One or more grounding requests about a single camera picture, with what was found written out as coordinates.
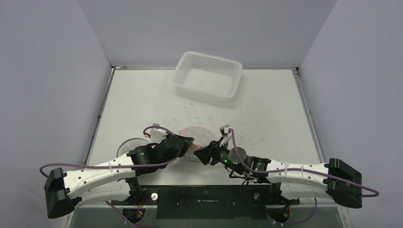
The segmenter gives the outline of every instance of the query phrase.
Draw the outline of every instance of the white plastic basket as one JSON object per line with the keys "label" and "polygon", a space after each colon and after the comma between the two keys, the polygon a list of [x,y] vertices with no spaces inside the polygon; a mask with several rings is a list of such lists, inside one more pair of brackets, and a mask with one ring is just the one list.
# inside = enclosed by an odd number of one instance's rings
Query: white plastic basket
{"label": "white plastic basket", "polygon": [[237,91],[241,71],[239,62],[186,52],[176,66],[172,83],[181,92],[227,102]]}

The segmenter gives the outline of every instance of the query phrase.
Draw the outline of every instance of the red wire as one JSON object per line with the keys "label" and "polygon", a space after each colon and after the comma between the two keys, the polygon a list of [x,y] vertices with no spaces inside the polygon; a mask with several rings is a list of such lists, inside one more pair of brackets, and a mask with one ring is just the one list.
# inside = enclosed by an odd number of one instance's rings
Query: red wire
{"label": "red wire", "polygon": [[143,195],[143,201],[141,201],[141,203],[137,205],[137,213],[140,212],[140,209],[138,207],[141,206],[144,202],[145,202],[145,195]]}

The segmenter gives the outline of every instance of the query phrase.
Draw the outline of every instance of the purple cable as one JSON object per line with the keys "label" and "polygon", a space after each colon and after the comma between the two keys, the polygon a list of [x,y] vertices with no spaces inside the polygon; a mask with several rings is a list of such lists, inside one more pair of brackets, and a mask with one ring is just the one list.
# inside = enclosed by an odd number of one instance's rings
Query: purple cable
{"label": "purple cable", "polygon": [[287,222],[287,223],[281,223],[281,222],[277,222],[275,221],[276,224],[283,224],[283,226],[292,226],[292,225],[298,225],[304,222],[309,221],[315,214],[316,214],[316,209],[317,209],[317,200],[315,198],[315,207],[314,207],[314,211],[312,212],[312,214],[310,216],[308,216],[306,219],[298,221],[298,222]]}
{"label": "purple cable", "polygon": [[148,165],[112,165],[112,166],[94,166],[94,165],[80,165],[80,164],[71,164],[71,163],[50,163],[43,165],[39,168],[39,172],[48,178],[48,175],[43,171],[44,168],[50,167],[50,166],[69,166],[69,167],[77,167],[77,168],[82,168],[82,169],[121,169],[121,168],[149,168],[149,167],[160,167],[160,166],[165,166],[169,163],[172,163],[176,160],[177,158],[174,158],[170,161],[164,162],[164,163],[159,163],[159,164],[148,164]]}
{"label": "purple cable", "polygon": [[164,128],[164,127],[160,127],[160,126],[149,126],[149,127],[146,127],[146,128],[144,128],[144,130],[143,130],[143,134],[146,135],[146,134],[145,134],[145,131],[147,131],[148,129],[151,129],[151,128],[162,129],[162,130],[166,131],[168,134],[172,134],[172,135],[174,134],[174,133],[171,132],[170,130],[168,130],[168,129]]}
{"label": "purple cable", "polygon": [[[236,143],[235,143],[235,132],[234,132],[234,129],[230,128],[230,131],[231,131],[231,135],[232,135],[232,144],[234,144],[234,151],[235,151],[235,153],[237,154],[239,160],[241,161],[242,166],[245,167],[248,171],[254,172],[254,173],[276,173],[276,172],[284,172],[284,171],[285,171],[285,169],[281,169],[281,170],[269,170],[269,171],[255,171],[255,170],[251,169],[249,166],[247,166],[247,165],[243,162],[243,160],[242,160],[242,158],[241,158],[241,156],[240,156],[240,154],[239,154],[239,151],[238,151],[238,149],[237,149],[237,145],[236,145]],[[378,192],[377,190],[375,190],[375,189],[372,189],[372,188],[363,186],[363,185],[361,185],[361,184],[357,184],[357,183],[354,183],[354,182],[352,182],[352,181],[345,180],[345,179],[343,179],[343,178],[340,178],[340,177],[337,177],[337,176],[333,176],[333,175],[330,175],[330,174],[321,173],[321,172],[317,172],[317,171],[314,171],[314,170],[306,170],[306,169],[302,170],[302,169],[300,169],[300,168],[289,168],[289,169],[287,169],[287,170],[288,170],[288,171],[303,171],[303,172],[309,172],[309,173],[316,174],[316,175],[325,176],[325,177],[332,178],[332,179],[335,179],[335,180],[338,180],[338,181],[342,181],[342,182],[344,182],[344,183],[347,183],[347,184],[350,184],[350,185],[352,185],[352,186],[356,186],[356,187],[359,187],[359,188],[361,188],[361,189],[364,189],[364,190],[367,190],[367,191],[370,191],[370,192],[373,192],[373,193],[374,193],[374,194],[370,194],[370,195],[362,195],[362,197],[376,197],[376,196],[379,196],[379,192]]]}
{"label": "purple cable", "polygon": [[110,207],[112,207],[112,209],[115,210],[120,215],[120,217],[122,217],[133,228],[137,228],[137,227],[140,227],[140,228],[156,228],[156,227],[139,225],[139,224],[135,225],[134,223],[130,222],[129,218],[127,218],[122,212],[120,212],[119,209],[117,209],[113,204],[111,204],[108,201],[105,201],[105,203],[107,205],[109,205]]}

